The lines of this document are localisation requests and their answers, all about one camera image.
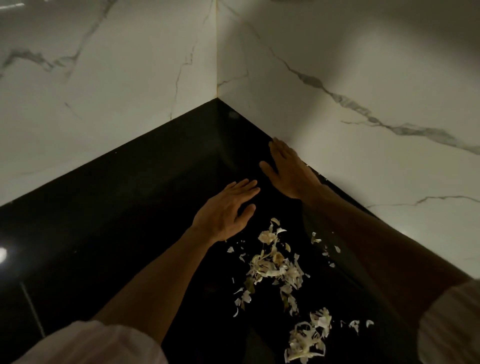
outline marble wall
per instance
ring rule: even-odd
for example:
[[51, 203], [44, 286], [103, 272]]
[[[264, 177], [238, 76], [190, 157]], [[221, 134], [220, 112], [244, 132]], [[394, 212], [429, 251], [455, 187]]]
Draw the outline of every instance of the marble wall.
[[215, 97], [215, 0], [1, 0], [0, 205]]
[[469, 0], [218, 0], [218, 97], [480, 277], [478, 20]]

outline hand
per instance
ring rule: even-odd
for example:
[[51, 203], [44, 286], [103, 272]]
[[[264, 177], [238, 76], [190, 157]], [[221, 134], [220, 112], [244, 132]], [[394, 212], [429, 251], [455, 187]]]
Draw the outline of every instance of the hand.
[[219, 194], [210, 198], [197, 212], [192, 227], [198, 229], [211, 245], [231, 238], [247, 226], [248, 220], [255, 212], [255, 205], [248, 205], [238, 216], [241, 204], [251, 200], [260, 188], [255, 188], [257, 181], [243, 180], [232, 182]]
[[297, 152], [286, 143], [273, 138], [268, 145], [278, 174], [265, 161], [260, 162], [260, 168], [281, 193], [307, 202], [318, 189], [323, 187], [317, 176], [299, 158]]

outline forearm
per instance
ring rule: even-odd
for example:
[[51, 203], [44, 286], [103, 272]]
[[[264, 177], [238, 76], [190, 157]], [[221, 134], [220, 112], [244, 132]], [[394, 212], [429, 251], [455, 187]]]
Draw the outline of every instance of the forearm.
[[322, 186], [303, 202], [323, 214], [382, 290], [390, 304], [416, 327], [423, 312], [447, 288], [469, 276]]
[[188, 284], [212, 242], [189, 228], [175, 244], [138, 273], [94, 317], [136, 328], [161, 344]]

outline tile grout line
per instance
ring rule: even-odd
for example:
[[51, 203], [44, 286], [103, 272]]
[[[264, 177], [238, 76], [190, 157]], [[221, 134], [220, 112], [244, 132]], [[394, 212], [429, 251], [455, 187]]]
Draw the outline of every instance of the tile grout line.
[[30, 306], [30, 310], [32, 311], [32, 315], [36, 321], [38, 329], [40, 330], [40, 334], [42, 335], [42, 338], [45, 338], [46, 336], [45, 331], [43, 330], [43, 326], [42, 326], [42, 323], [40, 322], [40, 318], [38, 318], [35, 307], [33, 306], [33, 302], [30, 299], [30, 295], [28, 294], [27, 287], [23, 282], [20, 282], [20, 287], [22, 287], [22, 291], [24, 292], [25, 298], [27, 299], [28, 305]]

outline white sleeve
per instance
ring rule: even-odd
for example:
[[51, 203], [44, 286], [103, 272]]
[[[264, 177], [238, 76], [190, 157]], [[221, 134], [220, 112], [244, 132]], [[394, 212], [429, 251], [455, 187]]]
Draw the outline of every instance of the white sleeve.
[[168, 364], [148, 335], [120, 325], [77, 321], [47, 336], [14, 364]]
[[420, 320], [419, 359], [424, 364], [480, 363], [480, 280], [452, 287]]

